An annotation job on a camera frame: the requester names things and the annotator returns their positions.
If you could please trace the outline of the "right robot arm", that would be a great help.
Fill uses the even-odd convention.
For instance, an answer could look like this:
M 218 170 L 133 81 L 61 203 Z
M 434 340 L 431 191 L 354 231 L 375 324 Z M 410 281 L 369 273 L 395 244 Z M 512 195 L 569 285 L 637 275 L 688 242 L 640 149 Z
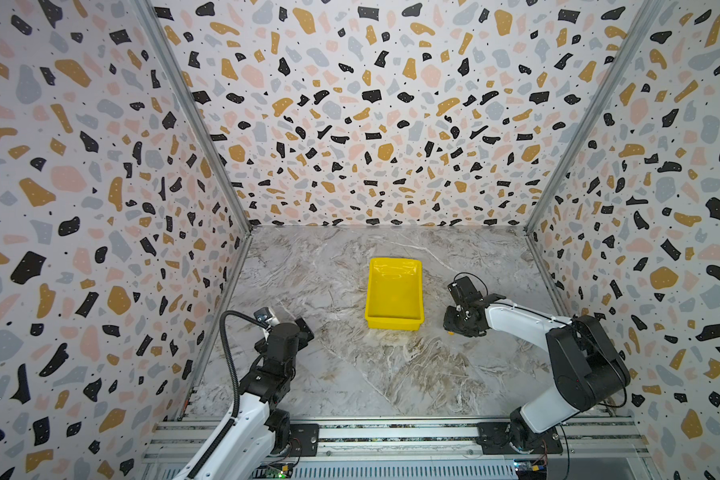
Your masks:
M 625 392 L 631 382 L 623 359 L 594 317 L 541 313 L 499 294 L 483 294 L 466 276 L 455 278 L 448 291 L 455 304 L 446 309 L 446 331 L 469 338 L 504 332 L 548 354 L 553 385 L 510 414 L 502 446 L 531 453 L 554 427 Z

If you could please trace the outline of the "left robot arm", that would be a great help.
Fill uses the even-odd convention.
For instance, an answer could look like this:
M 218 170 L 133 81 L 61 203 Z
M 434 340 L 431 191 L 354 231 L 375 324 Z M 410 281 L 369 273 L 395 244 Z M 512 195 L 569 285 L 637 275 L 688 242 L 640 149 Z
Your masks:
M 260 328 L 258 356 L 239 378 L 226 330 L 228 317 Z M 288 455 L 290 414 L 278 408 L 296 374 L 296 356 L 314 339 L 306 322 L 279 322 L 268 309 L 251 317 L 227 310 L 219 319 L 219 337 L 232 380 L 233 399 L 219 425 L 181 469 L 178 479 L 247 479 L 270 456 Z

